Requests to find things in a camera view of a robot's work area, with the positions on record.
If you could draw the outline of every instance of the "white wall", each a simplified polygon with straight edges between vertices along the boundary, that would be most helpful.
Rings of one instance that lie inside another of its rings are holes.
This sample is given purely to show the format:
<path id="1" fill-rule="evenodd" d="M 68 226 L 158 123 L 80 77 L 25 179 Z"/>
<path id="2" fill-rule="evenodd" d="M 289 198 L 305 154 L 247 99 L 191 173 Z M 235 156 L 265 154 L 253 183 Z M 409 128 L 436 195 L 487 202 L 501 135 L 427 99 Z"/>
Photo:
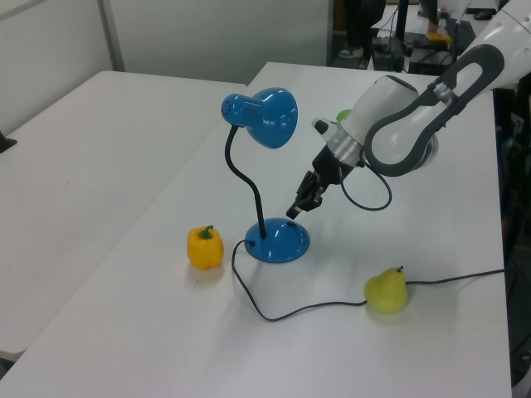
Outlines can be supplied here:
<path id="1" fill-rule="evenodd" d="M 267 61 L 326 65 L 331 3 L 108 0 L 106 4 L 126 71 L 248 84 Z"/>
<path id="2" fill-rule="evenodd" d="M 11 133 L 111 69 L 97 0 L 45 0 L 1 20 L 0 130 Z"/>

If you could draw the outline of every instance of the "person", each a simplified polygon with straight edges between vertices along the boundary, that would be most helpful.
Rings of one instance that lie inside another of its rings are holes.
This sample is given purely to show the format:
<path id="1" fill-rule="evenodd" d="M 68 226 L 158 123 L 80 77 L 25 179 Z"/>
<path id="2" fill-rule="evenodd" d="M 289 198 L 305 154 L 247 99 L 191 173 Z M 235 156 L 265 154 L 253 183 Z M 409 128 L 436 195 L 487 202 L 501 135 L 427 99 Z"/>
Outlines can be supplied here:
<path id="1" fill-rule="evenodd" d="M 339 52 L 340 58 L 351 59 L 371 56 L 371 41 L 375 34 L 371 26 L 382 19 L 385 0 L 344 0 L 347 18 L 347 48 Z"/>

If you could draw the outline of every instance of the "blue desk lamp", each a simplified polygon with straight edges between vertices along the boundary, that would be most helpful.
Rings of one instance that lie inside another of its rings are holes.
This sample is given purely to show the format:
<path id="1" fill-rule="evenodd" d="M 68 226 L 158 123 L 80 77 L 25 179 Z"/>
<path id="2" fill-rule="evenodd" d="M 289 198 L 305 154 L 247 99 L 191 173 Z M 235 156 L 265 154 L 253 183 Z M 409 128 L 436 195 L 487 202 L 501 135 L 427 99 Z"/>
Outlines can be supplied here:
<path id="1" fill-rule="evenodd" d="M 295 98 L 288 90 L 280 88 L 262 90 L 252 98 L 232 94 L 223 100 L 222 116 L 232 125 L 225 145 L 227 165 L 255 193 L 258 222 L 246 233 L 247 251 L 256 259 L 267 263 L 285 263 L 298 259 L 309 246 L 306 229 L 287 218 L 264 220 L 258 188 L 231 160 L 232 140 L 240 127 L 247 128 L 253 139 L 267 148 L 280 148 L 287 143 L 297 125 Z"/>

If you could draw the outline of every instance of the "lamp shade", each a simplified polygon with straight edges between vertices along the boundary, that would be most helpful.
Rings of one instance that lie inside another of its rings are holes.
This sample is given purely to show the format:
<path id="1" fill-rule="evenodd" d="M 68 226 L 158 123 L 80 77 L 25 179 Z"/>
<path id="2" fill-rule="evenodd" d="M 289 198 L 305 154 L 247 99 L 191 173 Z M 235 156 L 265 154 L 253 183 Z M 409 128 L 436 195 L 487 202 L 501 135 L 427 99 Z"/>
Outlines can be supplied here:
<path id="1" fill-rule="evenodd" d="M 222 116 L 230 124 L 245 127 L 249 134 L 268 148 L 287 143 L 297 126 L 297 103 L 293 95 L 278 87 L 262 90 L 252 97 L 227 96 Z"/>

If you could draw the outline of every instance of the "green pear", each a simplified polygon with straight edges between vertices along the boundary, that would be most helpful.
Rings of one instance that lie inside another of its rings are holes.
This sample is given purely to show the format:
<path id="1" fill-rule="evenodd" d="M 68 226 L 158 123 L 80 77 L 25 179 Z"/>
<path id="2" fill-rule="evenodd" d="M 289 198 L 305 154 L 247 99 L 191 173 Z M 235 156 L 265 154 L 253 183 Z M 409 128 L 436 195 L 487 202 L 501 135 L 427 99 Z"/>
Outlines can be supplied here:
<path id="1" fill-rule="evenodd" d="M 367 303 L 380 313 L 395 313 L 407 300 L 406 275 L 402 267 L 390 268 L 365 284 Z"/>

